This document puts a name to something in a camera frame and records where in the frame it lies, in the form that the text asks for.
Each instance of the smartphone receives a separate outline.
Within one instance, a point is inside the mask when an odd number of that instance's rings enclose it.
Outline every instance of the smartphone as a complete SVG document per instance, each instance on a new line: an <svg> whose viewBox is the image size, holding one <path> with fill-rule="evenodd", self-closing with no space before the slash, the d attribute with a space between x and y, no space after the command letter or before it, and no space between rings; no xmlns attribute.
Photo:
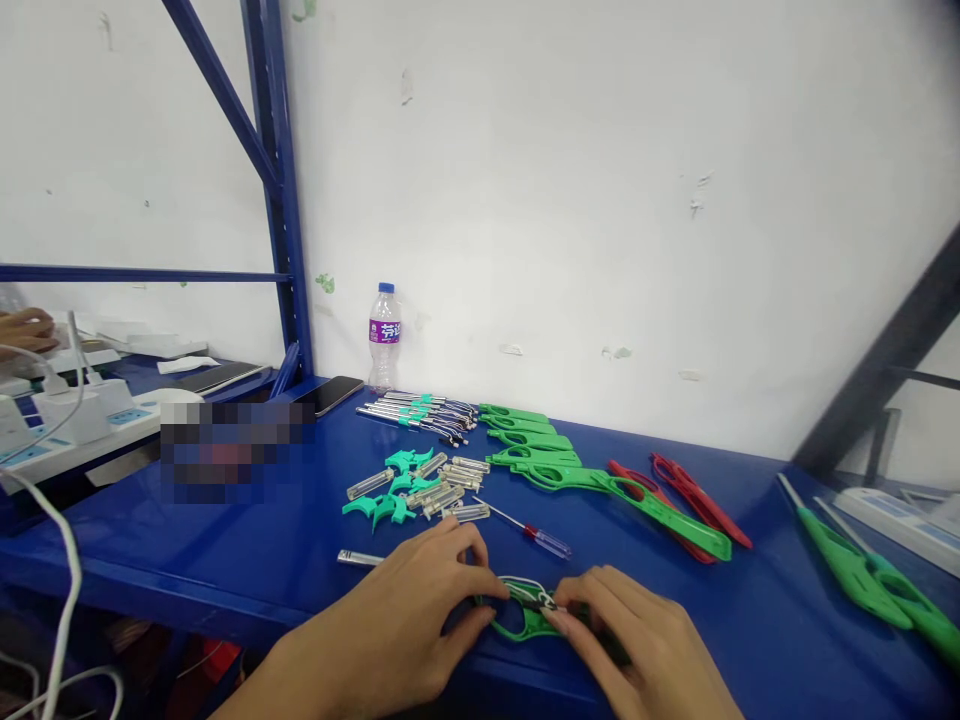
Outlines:
<svg viewBox="0 0 960 720"><path fill-rule="evenodd" d="M348 397L360 392L362 388L363 380L338 375L306 395L298 397L294 402L312 404L316 416L323 417Z"/></svg>
<svg viewBox="0 0 960 720"><path fill-rule="evenodd" d="M251 365L250 363L227 363L220 367L204 370L202 373L197 373L196 375L189 375L182 380L178 380L174 387L189 390L190 392L201 393L228 380L233 380L235 377L239 377L251 370L256 370L258 367L260 366Z"/></svg>

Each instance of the bottle label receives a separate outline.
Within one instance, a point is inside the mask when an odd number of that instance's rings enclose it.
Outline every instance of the bottle label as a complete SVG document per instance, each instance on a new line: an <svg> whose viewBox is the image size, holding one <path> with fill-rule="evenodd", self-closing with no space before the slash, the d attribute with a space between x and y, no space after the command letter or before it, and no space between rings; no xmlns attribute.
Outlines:
<svg viewBox="0 0 960 720"><path fill-rule="evenodd" d="M371 320L370 342L386 343L388 345L400 342L400 323Z"/></svg>

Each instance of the red-handled screwdriver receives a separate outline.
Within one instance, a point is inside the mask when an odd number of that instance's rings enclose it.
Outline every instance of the red-handled screwdriver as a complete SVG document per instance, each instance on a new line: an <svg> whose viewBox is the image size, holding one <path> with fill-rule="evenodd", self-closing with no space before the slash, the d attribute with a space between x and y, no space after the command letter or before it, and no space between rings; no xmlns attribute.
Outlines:
<svg viewBox="0 0 960 720"><path fill-rule="evenodd" d="M549 550L550 552L552 552L558 558L562 558L563 560L569 560L570 556L573 555L573 550L570 548L570 546L567 545L565 542L557 540L555 537L553 537L553 535L550 535L549 533L545 533L543 530L540 530L539 528L535 528L533 525L524 525L522 522L518 522L514 520L505 512L497 510L493 505L488 503L486 500L481 500L476 495L473 496L473 499L479 503L483 503L488 508L493 510L500 517L506 518L507 520L512 522L514 525L516 525L518 528L520 528L523 531L524 535L526 535L528 538L533 540L537 545L539 545L543 549Z"/></svg>

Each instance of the hand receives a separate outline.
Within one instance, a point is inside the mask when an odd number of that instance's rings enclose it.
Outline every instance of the hand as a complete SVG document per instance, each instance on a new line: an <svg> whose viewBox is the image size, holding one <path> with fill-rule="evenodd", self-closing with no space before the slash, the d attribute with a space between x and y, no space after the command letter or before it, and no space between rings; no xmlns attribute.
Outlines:
<svg viewBox="0 0 960 720"><path fill-rule="evenodd" d="M13 345L36 353L53 350L53 318L40 308L27 308L13 314L0 313L0 345ZM0 348L0 360L18 357L19 353Z"/></svg>
<svg viewBox="0 0 960 720"><path fill-rule="evenodd" d="M563 580L560 607L587 604L593 630L610 630L632 661L619 670L573 613L544 615L590 668L621 720L738 718L743 715L686 611L609 565Z"/></svg>
<svg viewBox="0 0 960 720"><path fill-rule="evenodd" d="M465 564L467 550L476 565ZM374 718L434 700L493 619L491 607L475 607L440 635L474 595L507 600L510 591L476 526L446 518L284 636L216 718Z"/></svg>

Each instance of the blue metal shelf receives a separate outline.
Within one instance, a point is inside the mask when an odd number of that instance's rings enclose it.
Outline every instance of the blue metal shelf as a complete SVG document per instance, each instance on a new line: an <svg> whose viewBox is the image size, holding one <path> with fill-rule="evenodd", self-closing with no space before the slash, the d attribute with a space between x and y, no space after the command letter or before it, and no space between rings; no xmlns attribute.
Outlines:
<svg viewBox="0 0 960 720"><path fill-rule="evenodd" d="M313 374L313 343L279 2L241 0L256 127L247 116L190 0L161 2L263 182L274 272L0 264L0 281L276 283L284 346L289 348L297 343L297 365L292 380L299 381Z"/></svg>

